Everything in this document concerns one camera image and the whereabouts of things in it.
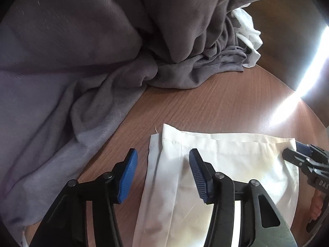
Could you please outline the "right hand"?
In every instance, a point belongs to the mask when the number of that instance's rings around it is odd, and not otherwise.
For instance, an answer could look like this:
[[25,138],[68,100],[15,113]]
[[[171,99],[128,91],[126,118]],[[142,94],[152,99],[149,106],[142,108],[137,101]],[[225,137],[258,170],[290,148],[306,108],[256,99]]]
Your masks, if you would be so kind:
[[320,216],[323,208],[323,197],[322,192],[319,190],[315,190],[313,198],[311,200],[311,205],[309,207],[310,218],[312,220],[317,220]]

